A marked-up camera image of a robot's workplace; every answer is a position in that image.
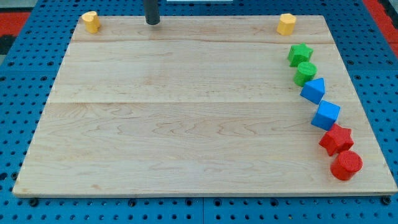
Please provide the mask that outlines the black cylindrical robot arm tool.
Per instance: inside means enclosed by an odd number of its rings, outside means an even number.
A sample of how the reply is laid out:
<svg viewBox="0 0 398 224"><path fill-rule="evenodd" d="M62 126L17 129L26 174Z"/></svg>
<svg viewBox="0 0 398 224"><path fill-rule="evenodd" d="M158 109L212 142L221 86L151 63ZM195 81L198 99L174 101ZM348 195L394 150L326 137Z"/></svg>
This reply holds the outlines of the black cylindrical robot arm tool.
<svg viewBox="0 0 398 224"><path fill-rule="evenodd" d="M147 24L156 25L160 22L159 5L157 0L143 0L144 15Z"/></svg>

